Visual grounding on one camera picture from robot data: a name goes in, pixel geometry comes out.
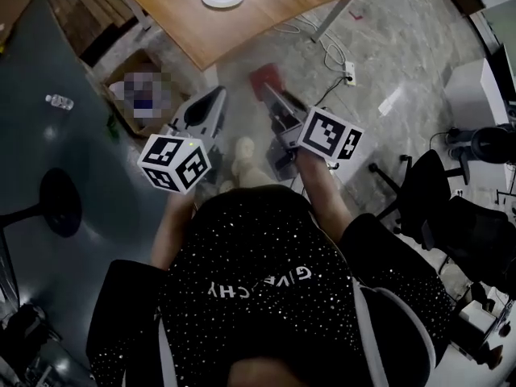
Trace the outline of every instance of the white power cable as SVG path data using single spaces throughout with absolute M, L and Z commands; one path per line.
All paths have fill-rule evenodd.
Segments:
M 305 15 L 295 17 L 294 20 L 297 20 L 298 22 L 312 26 L 315 29 L 315 31 L 318 30 L 318 27 L 311 20 L 307 19 L 305 17 Z M 291 35 L 298 35 L 299 33 L 301 33 L 301 29 L 298 26 L 293 25 L 292 23 L 283 23 L 283 26 L 291 27 L 291 30 L 287 30 L 287 29 L 279 28 L 279 27 L 274 27 L 274 30 L 280 31 L 281 33 L 289 33 Z M 324 56 L 324 65 L 328 69 L 330 69 L 332 72 L 345 73 L 344 65 L 346 63 L 346 55 L 344 54 L 344 50 L 339 46 L 339 43 L 337 42 L 337 40 L 334 39 L 331 35 L 329 35 L 327 31 L 324 32 L 324 36 L 326 36 L 328 39 L 330 39 L 333 42 L 326 46 L 322 40 L 319 40 L 319 42 L 322 45 L 322 48 L 324 49 L 324 52 L 326 53 L 326 55 Z M 330 53 L 330 50 L 332 48 L 339 55 L 339 59 L 335 58 L 335 56 L 333 56 Z M 328 57 L 330 57 L 339 66 L 342 66 L 342 68 L 336 69 L 336 68 L 330 66 L 328 64 Z

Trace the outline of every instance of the table leg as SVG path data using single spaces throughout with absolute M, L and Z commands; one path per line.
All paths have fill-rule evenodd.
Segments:
M 322 22 L 319 29 L 317 29 L 317 31 L 312 35 L 312 40 L 314 42 L 318 42 L 321 36 L 326 32 L 326 30 L 328 30 L 328 27 L 331 26 L 335 19 L 339 17 L 340 13 L 342 13 L 342 11 L 346 9 L 346 7 L 348 7 L 351 2 L 352 0 L 339 0 L 330 14 Z
M 144 30 L 148 30 L 149 28 L 151 28 L 151 22 L 149 22 L 147 17 L 144 15 L 144 11 L 139 6 L 138 2 L 136 2 L 136 0 L 125 0 L 125 2 L 132 10 L 132 12 L 135 14 L 136 18 L 142 25 L 142 28 Z
M 207 87 L 215 87 L 218 86 L 218 74 L 217 74 L 217 65 L 213 64 L 204 72 L 204 80 L 206 82 Z

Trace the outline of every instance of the gray floor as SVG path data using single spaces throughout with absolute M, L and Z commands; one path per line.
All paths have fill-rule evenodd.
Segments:
M 319 24 L 333 4 L 306 16 Z M 355 20 L 350 12 L 362 19 Z M 230 94 L 226 126 L 219 140 L 228 161 L 235 139 L 248 135 L 256 143 L 256 163 L 269 171 L 264 154 L 273 134 L 266 110 L 255 100 L 248 83 L 251 71 L 277 63 L 288 90 L 307 105 L 316 103 L 339 77 L 324 66 L 323 48 L 309 39 L 313 29 L 296 21 L 291 23 L 298 25 L 302 33 L 272 30 L 218 64 L 221 84 Z M 322 106 L 362 127 L 366 134 L 351 166 L 340 170 L 343 197 L 357 214 L 377 213 L 393 200 L 393 194 L 368 172 L 368 163 L 377 162 L 401 182 L 405 169 L 399 163 L 399 155 L 421 156 L 429 148 L 430 137 L 452 125 L 443 92 L 452 70 L 484 57 L 485 53 L 470 23 L 450 0 L 355 0 L 331 31 L 341 42 L 347 59 L 355 63 L 358 85 L 340 85 Z M 136 26 L 102 58 L 95 73 L 106 77 L 137 48 L 146 48 L 159 58 L 184 90 L 195 92 L 202 86 L 200 73 L 157 25 L 147 33 Z M 378 107 L 396 91 L 397 101 L 383 116 Z M 432 146 L 439 151 L 445 167 L 451 169 L 455 165 L 447 158 L 442 142 L 442 136 L 436 137 Z M 464 189 L 464 196 L 475 203 L 494 207 L 490 192 L 464 187 L 460 179 L 452 180 L 451 186 Z M 423 255 L 433 265 L 443 260 L 439 250 Z M 449 289 L 460 292 L 464 283 L 463 277 L 460 284 L 454 277 Z

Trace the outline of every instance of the water bottle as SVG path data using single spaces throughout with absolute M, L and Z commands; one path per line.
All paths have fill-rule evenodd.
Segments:
M 60 96 L 59 94 L 54 94 L 53 96 L 48 94 L 45 100 L 54 107 L 60 107 L 65 110 L 71 110 L 73 108 L 73 100 Z

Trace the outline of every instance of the forearm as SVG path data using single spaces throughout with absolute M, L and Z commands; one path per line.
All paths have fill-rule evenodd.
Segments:
M 326 161 L 299 148 L 296 165 L 319 226 L 338 243 L 353 217 L 340 196 Z
M 185 238 L 185 229 L 192 218 L 194 193 L 171 193 L 156 233 L 151 252 L 151 265 L 167 270 L 176 258 Z

